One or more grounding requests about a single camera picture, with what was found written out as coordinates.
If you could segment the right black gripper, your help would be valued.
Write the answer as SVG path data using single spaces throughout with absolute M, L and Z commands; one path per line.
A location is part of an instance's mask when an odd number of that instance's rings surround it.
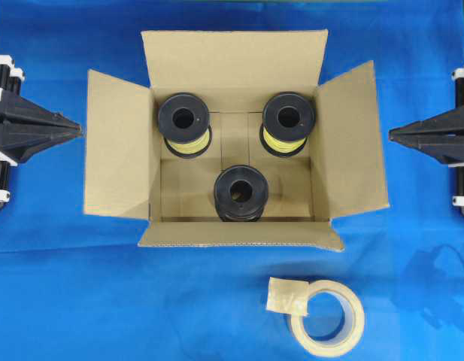
M 455 109 L 391 129 L 389 139 L 431 156 L 441 164 L 452 165 L 456 172 L 452 201 L 464 216 L 464 67 L 454 70 L 452 79 Z

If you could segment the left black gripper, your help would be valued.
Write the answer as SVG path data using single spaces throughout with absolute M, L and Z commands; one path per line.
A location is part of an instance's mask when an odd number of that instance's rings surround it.
M 24 81 L 25 72 L 15 67 L 13 58 L 0 55 L 0 211 L 11 200 L 12 167 L 42 150 L 82 136 L 79 124 L 21 97 Z

